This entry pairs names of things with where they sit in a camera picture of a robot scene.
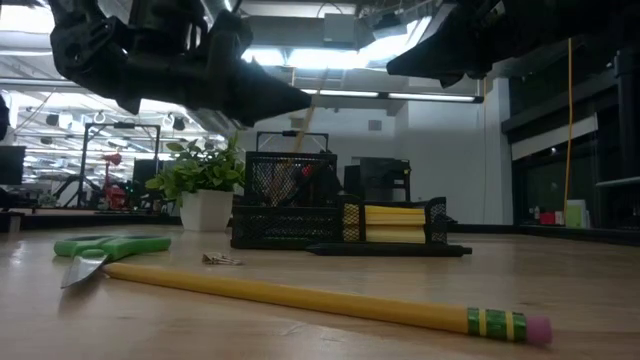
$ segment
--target green leaves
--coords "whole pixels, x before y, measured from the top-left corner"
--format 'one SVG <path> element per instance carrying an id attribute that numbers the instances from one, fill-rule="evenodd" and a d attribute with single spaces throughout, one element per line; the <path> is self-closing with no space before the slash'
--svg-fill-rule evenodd
<path id="1" fill-rule="evenodd" d="M 227 180 L 233 180 L 233 179 L 235 179 L 235 178 L 237 178 L 239 176 L 240 176 L 240 174 L 238 174 L 237 171 L 229 170 L 229 171 L 227 171 L 226 178 L 227 178 Z"/>
<path id="2" fill-rule="evenodd" d="M 180 151 L 184 151 L 184 147 L 181 144 L 178 143 L 168 143 L 167 144 L 167 149 L 173 151 L 173 152 L 180 152 Z"/>
<path id="3" fill-rule="evenodd" d="M 151 180 L 147 180 L 147 182 L 144 185 L 147 187 L 147 189 L 159 189 L 160 186 L 162 186 L 162 184 L 164 184 L 164 181 L 162 180 L 162 178 L 155 177 Z"/>
<path id="4" fill-rule="evenodd" d="M 167 199 L 175 199 L 181 204 L 183 192 L 233 191 L 236 185 L 244 186 L 245 166 L 237 158 L 237 139 L 236 134 L 222 150 L 206 142 L 202 149 L 196 145 L 197 139 L 186 146 L 167 144 L 169 150 L 178 153 L 176 164 L 147 181 L 147 188 L 161 190 Z"/>

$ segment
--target red object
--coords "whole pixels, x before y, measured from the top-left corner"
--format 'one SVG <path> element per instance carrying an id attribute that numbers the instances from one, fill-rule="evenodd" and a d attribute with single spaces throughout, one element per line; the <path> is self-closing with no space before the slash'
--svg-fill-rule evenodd
<path id="1" fill-rule="evenodd" d="M 107 203 L 109 204 L 109 209 L 122 209 L 125 207 L 126 199 L 124 190 L 109 184 L 109 164 L 114 164 L 116 166 L 120 165 L 122 162 L 122 155 L 117 153 L 113 155 L 104 155 L 102 159 L 107 161 L 107 169 L 104 179 L 104 193 L 107 198 Z"/>
<path id="2" fill-rule="evenodd" d="M 555 225 L 556 224 L 556 214 L 555 213 L 541 213 L 540 214 L 540 224 L 542 224 L 542 225 Z"/>
<path id="3" fill-rule="evenodd" d="M 305 166 L 305 167 L 302 169 L 302 175 L 304 175 L 304 176 L 309 176 L 309 175 L 311 175 L 311 169 L 312 169 L 311 165 L 307 165 L 307 166 Z"/>
<path id="4" fill-rule="evenodd" d="M 107 163 L 112 163 L 113 165 L 118 166 L 122 162 L 122 155 L 118 153 L 112 155 L 104 155 L 102 157 L 102 160 L 106 160 Z"/>

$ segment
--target ceiling light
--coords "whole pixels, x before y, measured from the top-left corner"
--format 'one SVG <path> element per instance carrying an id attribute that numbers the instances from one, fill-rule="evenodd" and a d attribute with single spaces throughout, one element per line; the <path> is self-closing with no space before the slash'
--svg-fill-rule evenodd
<path id="1" fill-rule="evenodd" d="M 142 99 L 140 101 L 140 112 L 154 112 L 154 113 L 183 113 L 186 112 L 185 108 L 181 105 L 168 103 L 164 101 L 156 101 L 149 99 Z"/>
<path id="2" fill-rule="evenodd" d="M 451 102 L 473 102 L 474 96 L 459 95 L 433 95 L 433 94 L 403 94 L 390 93 L 389 99 L 396 100 L 423 100 L 423 101 L 451 101 Z"/>
<path id="3" fill-rule="evenodd" d="M 38 51 L 38 50 L 0 50 L 0 56 L 51 56 L 51 51 Z"/>
<path id="4" fill-rule="evenodd" d="M 252 62 L 253 59 L 262 66 L 283 66 L 284 56 L 278 49 L 247 49 L 242 54 L 242 60 Z"/>
<path id="5" fill-rule="evenodd" d="M 32 154 L 65 154 L 69 156 L 82 156 L 82 150 L 66 150 L 66 149 L 26 149 L 27 153 Z M 113 150 L 102 151 L 102 150 L 87 150 L 88 156 L 100 156 L 113 154 Z M 123 157 L 132 156 L 139 159 L 153 159 L 153 153 L 146 152 L 137 152 L 137 151 L 120 151 L 118 152 Z M 171 157 L 169 153 L 159 153 L 158 158 L 160 160 L 169 160 Z"/>
<path id="6" fill-rule="evenodd" d="M 4 5 L 0 12 L 0 31 L 50 34 L 54 26 L 51 11 L 42 7 Z"/>
<path id="7" fill-rule="evenodd" d="M 57 173 L 57 172 L 66 172 L 69 174 L 75 174 L 76 172 L 73 170 L 69 170 L 69 169 L 35 169 L 35 171 L 37 172 L 41 172 L 41 173 Z"/>
<path id="8" fill-rule="evenodd" d="M 320 95 L 326 96 L 350 96 L 350 97 L 378 97 L 377 92 L 372 91 L 345 91 L 345 90 L 321 90 Z"/>
<path id="9" fill-rule="evenodd" d="M 122 140 L 122 139 L 109 139 L 107 140 L 107 144 L 109 144 L 110 146 L 114 146 L 114 147 L 128 147 L 129 146 L 129 142 L 126 140 Z"/>
<path id="10" fill-rule="evenodd" d="M 95 134 L 96 136 L 105 136 L 105 137 L 111 137 L 111 136 L 113 136 L 113 135 L 111 135 L 111 133 L 108 133 L 108 132 L 106 132 L 106 131 L 104 131 L 104 130 L 98 130 L 98 127 L 97 127 L 97 126 L 96 126 L 96 127 L 91 127 L 91 128 L 89 128 L 89 132 L 90 132 L 92 135 L 94 135 L 94 134 Z"/>
<path id="11" fill-rule="evenodd" d="M 355 69 L 364 68 L 367 59 L 354 50 L 295 49 L 287 65 L 300 69 Z"/>

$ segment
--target green scissors handle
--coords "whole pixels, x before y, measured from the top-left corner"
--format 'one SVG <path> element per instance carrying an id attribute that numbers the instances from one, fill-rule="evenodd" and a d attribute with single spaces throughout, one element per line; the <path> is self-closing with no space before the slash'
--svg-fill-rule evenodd
<path id="1" fill-rule="evenodd" d="M 82 236 L 57 241 L 53 251 L 58 256 L 102 257 L 107 255 L 109 261 L 117 261 L 124 257 L 156 251 L 165 251 L 171 246 L 171 239 L 160 236 Z"/>

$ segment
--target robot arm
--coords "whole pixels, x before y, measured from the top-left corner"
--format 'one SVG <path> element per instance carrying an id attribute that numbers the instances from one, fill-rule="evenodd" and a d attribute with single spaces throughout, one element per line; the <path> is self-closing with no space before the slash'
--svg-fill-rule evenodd
<path id="1" fill-rule="evenodd" d="M 431 37 L 387 64 L 391 75 L 482 79 L 495 62 L 579 35 L 608 36 L 614 48 L 637 40 L 634 0 L 460 0 Z"/>
<path id="2" fill-rule="evenodd" d="M 311 97 L 240 59 L 253 35 L 223 10 L 211 29 L 199 0 L 134 0 L 129 23 L 96 0 L 50 0 L 56 69 L 137 114 L 142 98 L 220 110 L 246 126 L 304 109 Z"/>

